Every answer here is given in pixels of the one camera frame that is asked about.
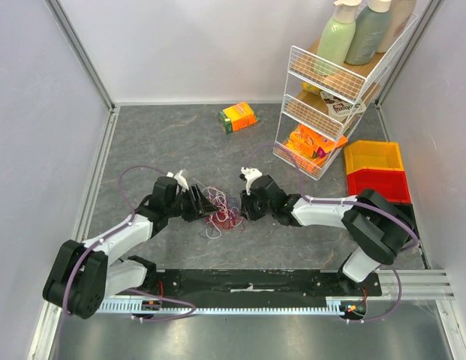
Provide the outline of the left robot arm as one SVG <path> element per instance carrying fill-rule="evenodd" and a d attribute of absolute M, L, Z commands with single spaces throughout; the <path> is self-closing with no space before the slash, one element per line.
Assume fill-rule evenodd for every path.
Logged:
<path fill-rule="evenodd" d="M 128 289 L 155 291 L 156 265 L 139 256 L 120 257 L 159 234 L 172 218 L 193 222 L 218 211 L 197 185 L 161 176 L 121 223 L 85 242 L 67 240 L 56 255 L 42 291 L 46 302 L 88 319 L 103 300 Z"/>

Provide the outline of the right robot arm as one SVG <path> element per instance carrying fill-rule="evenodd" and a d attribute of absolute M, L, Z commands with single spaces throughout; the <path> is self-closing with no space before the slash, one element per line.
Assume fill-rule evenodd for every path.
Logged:
<path fill-rule="evenodd" d="M 358 248 L 341 265 L 336 286 L 353 295 L 381 265 L 392 265 L 402 252 L 418 245 L 414 222 L 380 193 L 363 190 L 357 196 L 318 198 L 285 193 L 270 175 L 255 168 L 241 168 L 245 181 L 241 213 L 248 221 L 266 215 L 284 226 L 326 226 L 345 229 Z"/>

